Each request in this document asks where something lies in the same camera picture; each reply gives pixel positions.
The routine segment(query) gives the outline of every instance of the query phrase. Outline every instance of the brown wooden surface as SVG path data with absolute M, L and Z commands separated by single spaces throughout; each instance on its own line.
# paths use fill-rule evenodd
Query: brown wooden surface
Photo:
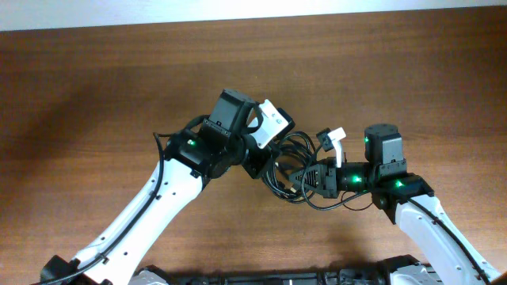
M 209 113 L 226 87 L 312 136 L 344 127 L 350 161 L 364 160 L 365 127 L 397 124 L 409 170 L 507 270 L 507 9 L 490 7 L 0 33 L 0 283 L 35 282 L 53 254 L 92 241 L 151 174 L 151 132 Z M 237 167 L 141 265 L 255 272 L 407 253 L 424 260 L 383 212 L 284 203 Z

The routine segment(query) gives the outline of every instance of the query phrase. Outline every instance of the white plastic bracket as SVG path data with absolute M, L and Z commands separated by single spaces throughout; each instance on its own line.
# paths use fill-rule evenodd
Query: white plastic bracket
M 327 136 L 330 138 L 331 143 L 336 150 L 336 167 L 341 168 L 341 163 L 343 162 L 343 148 L 341 147 L 340 141 L 347 135 L 345 134 L 343 127 L 339 127 L 336 130 L 330 131 Z
M 264 103 L 259 105 L 262 111 L 262 125 L 253 134 L 253 138 L 257 142 L 257 146 L 263 149 L 268 143 L 283 131 L 288 126 L 288 121 L 276 110 L 275 106 L 266 99 Z M 248 127 L 255 127 L 258 125 L 257 118 L 254 118 Z

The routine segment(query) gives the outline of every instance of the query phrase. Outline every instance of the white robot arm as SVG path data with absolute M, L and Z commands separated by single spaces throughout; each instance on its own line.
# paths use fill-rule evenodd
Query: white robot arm
M 454 226 L 435 196 L 415 196 L 398 204 L 395 222 L 422 250 L 442 283 L 484 284 L 489 282 L 484 279 L 500 276 Z M 391 284 L 439 284 L 428 274 L 424 266 L 412 265 L 392 272 L 390 279 Z
M 247 126 L 251 112 L 257 117 Z M 155 135 L 160 162 L 141 191 L 69 264 L 54 256 L 44 267 L 39 284 L 128 284 L 158 236 L 211 179 L 238 164 L 252 178 L 259 178 L 274 159 L 269 143 L 281 132 L 290 131 L 291 121 L 268 100 L 258 104 L 247 95 L 225 89 L 213 113 L 197 117 L 170 135 L 164 150 Z M 200 131 L 194 133 L 191 129 L 199 124 Z

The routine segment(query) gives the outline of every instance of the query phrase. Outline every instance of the black cable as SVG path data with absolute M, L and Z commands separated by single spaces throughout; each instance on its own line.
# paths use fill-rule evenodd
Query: black cable
M 150 198 L 148 201 L 143 205 L 141 210 L 137 212 L 135 217 L 129 222 L 129 224 L 125 227 L 125 229 L 121 232 L 121 234 L 112 242 L 111 245 L 105 249 L 104 252 L 99 253 L 97 257 L 95 257 L 94 260 L 92 260 L 87 265 L 83 266 L 81 269 L 77 270 L 76 272 L 61 277 L 61 278 L 55 278 L 46 280 L 43 282 L 35 283 L 33 285 L 50 285 L 54 283 L 61 283 L 61 282 L 71 282 L 75 277 L 80 276 L 84 272 L 86 272 L 88 269 L 92 268 L 93 266 L 97 265 L 101 261 L 103 261 L 107 255 L 120 243 L 120 241 L 128 234 L 128 231 L 137 223 L 137 221 L 141 218 L 141 216 L 144 214 L 146 209 L 150 206 L 151 202 L 155 199 L 157 196 L 158 190 L 160 189 L 160 185 L 162 185 L 162 176 L 164 174 L 164 152 L 162 149 L 162 144 L 160 143 L 159 135 L 157 133 L 153 133 L 153 136 L 155 137 L 155 141 L 157 142 L 157 148 L 158 148 L 158 157 L 159 157 L 159 167 L 158 167 L 158 179 L 157 184 L 155 185 L 154 191 L 150 194 Z
M 295 141 L 293 138 L 302 139 L 304 144 Z M 293 159 L 302 167 L 306 166 L 308 160 L 315 151 L 315 146 L 311 141 L 311 138 L 301 131 L 286 135 L 282 139 L 276 141 L 276 144 L 280 148 L 281 157 Z M 271 189 L 272 193 L 276 197 L 289 203 L 304 203 L 305 200 L 301 196 L 299 190 L 293 191 L 293 189 L 286 189 L 285 185 L 276 177 L 276 172 L 279 172 L 285 179 L 288 180 L 287 171 L 293 169 L 296 169 L 296 166 L 288 163 L 273 162 L 268 171 L 262 176 L 262 181 L 266 184 L 266 186 L 268 186 L 268 188 Z M 309 193 L 308 199 L 311 199 L 314 195 L 314 192 Z
M 349 191 L 343 191 L 343 193 L 341 194 L 341 198 L 340 198 L 340 202 L 343 202 L 343 196 L 345 195 L 345 193 L 348 193 Z M 366 207 L 362 207 L 362 208 L 359 208 L 359 209 L 354 209 L 354 208 L 351 208 L 345 204 L 343 204 L 343 207 L 351 210 L 351 211 L 364 211 L 366 209 L 368 209 L 369 207 L 371 207 L 373 205 L 373 202 L 371 202 L 369 205 L 367 205 Z
M 488 276 L 486 275 L 486 272 L 482 270 L 482 268 L 479 267 L 478 262 L 475 261 L 474 257 L 470 254 L 467 247 L 458 239 L 457 236 L 454 235 L 454 233 L 440 220 L 437 218 L 430 210 L 426 209 L 422 205 L 420 205 L 418 202 L 414 201 L 412 198 L 408 199 L 409 202 L 411 202 L 415 207 L 418 207 L 421 211 L 425 212 L 435 223 L 437 223 L 448 235 L 449 237 L 454 240 L 454 242 L 459 246 L 459 248 L 465 253 L 465 256 L 467 256 L 468 260 L 472 263 L 475 270 L 477 271 L 478 275 L 481 277 L 482 281 L 484 281 L 485 284 L 490 285 L 491 282 L 488 279 Z

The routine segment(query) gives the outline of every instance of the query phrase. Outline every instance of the wood grain surface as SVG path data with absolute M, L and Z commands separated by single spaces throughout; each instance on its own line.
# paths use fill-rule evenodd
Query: wood grain surface
M 489 7 L 0 33 L 0 283 L 36 282 L 52 255 L 88 245 L 149 178 L 151 132 L 209 113 L 223 88 L 270 99 L 312 136 L 342 126 L 350 161 L 364 160 L 365 127 L 397 124 L 409 171 L 507 270 L 507 9 Z M 382 211 L 285 203 L 236 167 L 141 265 L 259 272 L 403 254 L 425 259 Z

